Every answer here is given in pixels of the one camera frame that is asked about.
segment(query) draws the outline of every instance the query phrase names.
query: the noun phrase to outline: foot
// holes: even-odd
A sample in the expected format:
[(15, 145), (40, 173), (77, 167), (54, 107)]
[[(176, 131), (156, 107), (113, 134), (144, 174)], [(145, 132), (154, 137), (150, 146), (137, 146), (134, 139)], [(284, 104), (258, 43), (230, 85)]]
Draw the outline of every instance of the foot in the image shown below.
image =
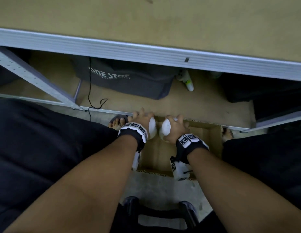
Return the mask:
[(120, 121), (119, 119), (116, 119), (113, 121), (113, 123), (109, 123), (108, 127), (119, 131), (123, 125), (125, 125), (125, 119), (121, 118)]
[(223, 129), (223, 137), (222, 137), (222, 141), (223, 143), (233, 139), (233, 133), (229, 128), (224, 128)]

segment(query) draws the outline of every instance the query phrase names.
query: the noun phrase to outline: black pants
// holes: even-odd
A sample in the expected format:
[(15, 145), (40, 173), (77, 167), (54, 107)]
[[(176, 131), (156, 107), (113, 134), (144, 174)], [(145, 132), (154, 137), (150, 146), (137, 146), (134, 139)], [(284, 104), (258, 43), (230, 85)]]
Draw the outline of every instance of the black pants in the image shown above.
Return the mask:
[[(0, 232), (64, 174), (116, 137), (115, 130), (101, 124), (26, 101), (0, 99)], [(228, 141), (223, 159), (301, 209), (301, 127)], [(214, 212), (195, 230), (226, 232)], [(119, 231), (139, 231), (121, 205), (111, 229)]]

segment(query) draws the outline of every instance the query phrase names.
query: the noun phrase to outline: toe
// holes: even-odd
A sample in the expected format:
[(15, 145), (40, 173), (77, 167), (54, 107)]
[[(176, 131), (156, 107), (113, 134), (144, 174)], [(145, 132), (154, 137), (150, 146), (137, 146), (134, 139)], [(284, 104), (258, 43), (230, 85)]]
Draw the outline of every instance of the toe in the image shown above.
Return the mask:
[(125, 125), (125, 119), (124, 119), (124, 118), (121, 118), (121, 119), (120, 119), (120, 126), (123, 126), (123, 125)]

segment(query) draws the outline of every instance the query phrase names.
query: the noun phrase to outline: hand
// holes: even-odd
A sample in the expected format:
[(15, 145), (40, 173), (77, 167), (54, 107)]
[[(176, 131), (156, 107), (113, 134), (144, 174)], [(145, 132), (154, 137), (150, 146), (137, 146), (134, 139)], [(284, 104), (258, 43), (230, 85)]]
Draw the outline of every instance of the hand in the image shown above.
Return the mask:
[(169, 135), (164, 136), (164, 140), (175, 144), (176, 140), (187, 133), (190, 133), (189, 130), (189, 122), (184, 123), (184, 116), (183, 115), (179, 115), (177, 116), (177, 121), (174, 121), (173, 116), (167, 116), (166, 119), (168, 119), (171, 123), (171, 130)]
[(141, 108), (140, 112), (136, 112), (136, 111), (133, 112), (133, 117), (128, 116), (128, 121), (130, 123), (135, 122), (141, 124), (147, 130), (148, 137), (150, 137), (148, 129), (149, 129), (149, 121), (152, 117), (154, 117), (153, 112), (147, 113), (147, 115), (145, 115), (144, 108)]

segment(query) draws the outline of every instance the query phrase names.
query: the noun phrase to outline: forearm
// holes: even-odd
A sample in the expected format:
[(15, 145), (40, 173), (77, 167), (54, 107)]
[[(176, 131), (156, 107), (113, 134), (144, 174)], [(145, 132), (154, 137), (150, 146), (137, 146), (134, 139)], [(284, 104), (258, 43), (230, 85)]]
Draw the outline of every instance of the forearm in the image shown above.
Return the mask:
[(109, 232), (136, 149), (134, 137), (119, 137), (57, 181), (6, 232)]
[(202, 148), (187, 159), (228, 232), (301, 232), (301, 211), (261, 181)]

